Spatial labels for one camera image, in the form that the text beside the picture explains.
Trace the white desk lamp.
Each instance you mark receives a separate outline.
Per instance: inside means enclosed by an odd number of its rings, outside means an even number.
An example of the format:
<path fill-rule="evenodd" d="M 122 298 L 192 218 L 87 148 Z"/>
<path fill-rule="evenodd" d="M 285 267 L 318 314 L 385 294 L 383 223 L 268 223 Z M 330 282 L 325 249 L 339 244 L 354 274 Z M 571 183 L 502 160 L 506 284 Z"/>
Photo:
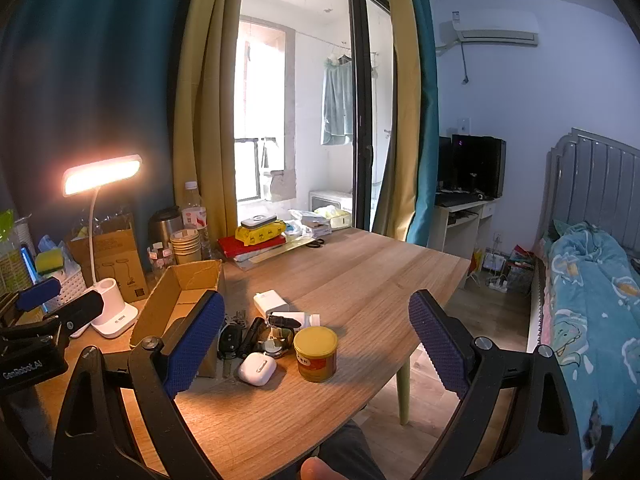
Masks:
<path fill-rule="evenodd" d="M 88 162 L 68 168 L 63 174 L 63 195 L 93 192 L 98 194 L 109 184 L 134 177 L 140 170 L 142 158 L 127 155 Z M 102 296 L 104 306 L 91 326 L 101 336 L 114 339 L 136 324 L 139 309 L 128 301 L 135 292 L 147 294 L 142 283 L 140 259 L 134 254 L 132 214 L 126 212 L 107 222 L 96 219 L 96 198 L 91 199 L 89 214 L 93 217 L 91 288 Z"/>

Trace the green snack bag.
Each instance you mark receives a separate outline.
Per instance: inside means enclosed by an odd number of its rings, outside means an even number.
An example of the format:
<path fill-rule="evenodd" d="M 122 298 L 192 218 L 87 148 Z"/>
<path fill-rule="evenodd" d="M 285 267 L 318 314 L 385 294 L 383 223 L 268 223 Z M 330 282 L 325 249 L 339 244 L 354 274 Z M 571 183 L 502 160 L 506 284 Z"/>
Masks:
<path fill-rule="evenodd" d="M 2 294 L 21 292 L 32 286 L 23 259 L 22 246 L 14 229 L 14 213 L 11 209 L 0 216 L 0 289 Z"/>

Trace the black car key fob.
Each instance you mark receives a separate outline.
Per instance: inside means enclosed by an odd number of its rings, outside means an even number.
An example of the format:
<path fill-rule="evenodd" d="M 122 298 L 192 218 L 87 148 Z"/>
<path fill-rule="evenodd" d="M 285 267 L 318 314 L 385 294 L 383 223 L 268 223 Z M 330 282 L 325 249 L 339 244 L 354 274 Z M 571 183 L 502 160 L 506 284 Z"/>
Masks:
<path fill-rule="evenodd" d="M 238 323 L 229 323 L 220 332 L 217 356 L 221 361 L 232 361 L 242 344 L 243 327 Z"/>

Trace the stack of paper cups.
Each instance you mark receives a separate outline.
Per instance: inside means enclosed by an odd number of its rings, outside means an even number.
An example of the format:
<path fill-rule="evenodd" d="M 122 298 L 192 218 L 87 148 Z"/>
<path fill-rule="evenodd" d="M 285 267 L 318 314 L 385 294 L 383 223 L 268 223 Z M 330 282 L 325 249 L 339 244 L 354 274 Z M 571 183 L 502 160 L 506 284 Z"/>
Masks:
<path fill-rule="evenodd" d="M 202 260 L 201 235 L 197 229 L 182 229 L 170 236 L 172 251 L 178 264 Z"/>

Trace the black flashlight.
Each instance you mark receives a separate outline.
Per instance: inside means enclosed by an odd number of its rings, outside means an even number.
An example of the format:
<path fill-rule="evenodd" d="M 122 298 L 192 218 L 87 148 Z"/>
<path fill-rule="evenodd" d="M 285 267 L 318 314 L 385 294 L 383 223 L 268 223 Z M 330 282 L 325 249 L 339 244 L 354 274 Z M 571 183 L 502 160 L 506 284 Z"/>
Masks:
<path fill-rule="evenodd" d="M 264 331 L 265 327 L 266 322 L 263 318 L 260 316 L 258 316 L 258 318 L 254 318 L 252 324 L 250 324 L 250 327 L 243 336 L 238 351 L 236 352 L 236 356 L 239 359 L 245 359 L 249 354 L 256 351 L 259 336 Z"/>

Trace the brown leather strap watch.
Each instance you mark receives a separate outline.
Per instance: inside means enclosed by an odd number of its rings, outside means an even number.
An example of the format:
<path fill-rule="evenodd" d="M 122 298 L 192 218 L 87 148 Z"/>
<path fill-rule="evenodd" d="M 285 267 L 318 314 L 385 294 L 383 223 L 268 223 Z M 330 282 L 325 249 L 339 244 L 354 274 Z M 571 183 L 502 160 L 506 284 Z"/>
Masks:
<path fill-rule="evenodd" d="M 300 312 L 271 313 L 258 335 L 257 350 L 273 359 L 284 356 L 293 348 L 295 334 L 303 328 L 304 321 Z"/>

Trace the white air conditioner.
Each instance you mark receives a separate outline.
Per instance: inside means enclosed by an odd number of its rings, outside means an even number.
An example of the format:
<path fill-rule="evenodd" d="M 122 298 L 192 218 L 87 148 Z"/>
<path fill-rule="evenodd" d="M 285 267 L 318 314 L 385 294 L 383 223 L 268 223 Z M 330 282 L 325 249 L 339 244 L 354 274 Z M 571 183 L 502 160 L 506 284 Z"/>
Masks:
<path fill-rule="evenodd" d="M 537 47 L 539 26 L 536 16 L 525 11 L 504 9 L 457 10 L 451 12 L 450 28 L 456 38 L 436 47 L 445 51 L 455 44 L 510 44 Z"/>

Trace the white microwave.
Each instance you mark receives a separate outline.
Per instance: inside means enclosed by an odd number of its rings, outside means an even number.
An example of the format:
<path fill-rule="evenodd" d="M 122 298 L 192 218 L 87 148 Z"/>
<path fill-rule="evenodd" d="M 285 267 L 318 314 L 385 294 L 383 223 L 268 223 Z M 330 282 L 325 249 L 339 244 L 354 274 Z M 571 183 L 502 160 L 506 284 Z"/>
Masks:
<path fill-rule="evenodd" d="M 352 213 L 352 194 L 337 191 L 310 191 L 309 208 L 334 206 L 336 209 Z"/>

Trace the white earbuds case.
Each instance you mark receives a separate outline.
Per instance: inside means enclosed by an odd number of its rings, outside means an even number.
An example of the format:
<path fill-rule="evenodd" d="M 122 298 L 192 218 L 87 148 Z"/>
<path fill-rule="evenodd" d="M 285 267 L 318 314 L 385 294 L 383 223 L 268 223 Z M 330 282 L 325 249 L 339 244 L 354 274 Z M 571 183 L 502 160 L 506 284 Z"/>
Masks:
<path fill-rule="evenodd" d="M 254 387 L 262 387 L 277 369 L 277 361 L 262 352 L 250 353 L 240 364 L 236 374 L 241 382 Z"/>

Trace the white power adapter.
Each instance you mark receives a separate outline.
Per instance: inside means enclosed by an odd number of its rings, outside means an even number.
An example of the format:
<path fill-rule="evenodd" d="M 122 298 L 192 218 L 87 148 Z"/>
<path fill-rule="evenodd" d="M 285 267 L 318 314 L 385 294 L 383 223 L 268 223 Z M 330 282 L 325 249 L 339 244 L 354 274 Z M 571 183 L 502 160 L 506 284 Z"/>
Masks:
<path fill-rule="evenodd" d="M 291 306 L 273 289 L 258 292 L 253 298 L 254 306 L 262 318 L 273 312 L 288 312 Z"/>

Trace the yellow lid jar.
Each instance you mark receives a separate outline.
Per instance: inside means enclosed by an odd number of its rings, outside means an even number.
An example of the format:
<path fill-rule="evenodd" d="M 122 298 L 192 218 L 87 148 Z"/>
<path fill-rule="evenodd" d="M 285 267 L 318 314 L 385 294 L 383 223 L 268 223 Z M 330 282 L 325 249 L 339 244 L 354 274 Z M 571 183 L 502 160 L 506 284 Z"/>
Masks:
<path fill-rule="evenodd" d="M 337 334 L 324 326 L 300 330 L 294 337 L 299 374 L 308 382 L 325 382 L 336 372 Z"/>

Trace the yellow curtain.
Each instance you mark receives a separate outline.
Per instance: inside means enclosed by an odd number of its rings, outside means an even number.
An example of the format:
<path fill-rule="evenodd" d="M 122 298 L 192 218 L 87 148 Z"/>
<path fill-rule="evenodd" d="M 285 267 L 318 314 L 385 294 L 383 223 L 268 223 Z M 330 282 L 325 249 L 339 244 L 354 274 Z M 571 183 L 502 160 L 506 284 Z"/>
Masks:
<path fill-rule="evenodd" d="M 182 36 L 172 132 L 175 196 L 194 180 L 216 242 L 238 225 L 234 69 L 241 0 L 191 0 Z"/>

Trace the blue cartoon blanket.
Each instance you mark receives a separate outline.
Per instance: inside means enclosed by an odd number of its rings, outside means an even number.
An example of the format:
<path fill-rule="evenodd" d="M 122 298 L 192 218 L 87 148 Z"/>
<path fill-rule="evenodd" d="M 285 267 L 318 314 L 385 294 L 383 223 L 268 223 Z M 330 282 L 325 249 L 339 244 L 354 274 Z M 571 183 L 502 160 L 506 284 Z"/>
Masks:
<path fill-rule="evenodd" d="M 558 360 L 577 422 L 582 472 L 613 452 L 639 408 L 639 275 L 612 235 L 554 224 L 540 341 Z"/>

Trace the black monitor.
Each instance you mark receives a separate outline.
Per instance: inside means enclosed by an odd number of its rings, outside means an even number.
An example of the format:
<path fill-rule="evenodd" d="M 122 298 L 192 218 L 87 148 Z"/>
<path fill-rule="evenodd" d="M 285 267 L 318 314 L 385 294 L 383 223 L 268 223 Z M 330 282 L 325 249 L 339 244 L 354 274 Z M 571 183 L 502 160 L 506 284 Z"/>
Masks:
<path fill-rule="evenodd" d="M 469 134 L 442 136 L 435 204 L 449 207 L 500 198 L 504 170 L 505 140 Z"/>

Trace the white pill bottle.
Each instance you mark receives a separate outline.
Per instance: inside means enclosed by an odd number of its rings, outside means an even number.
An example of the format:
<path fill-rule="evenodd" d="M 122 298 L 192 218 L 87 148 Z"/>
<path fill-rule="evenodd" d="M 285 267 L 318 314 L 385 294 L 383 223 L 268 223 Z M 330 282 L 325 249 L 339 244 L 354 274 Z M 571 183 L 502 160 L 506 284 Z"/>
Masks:
<path fill-rule="evenodd" d="M 273 312 L 269 315 L 268 321 L 273 326 L 289 328 L 294 332 L 321 325 L 320 315 L 294 311 Z"/>

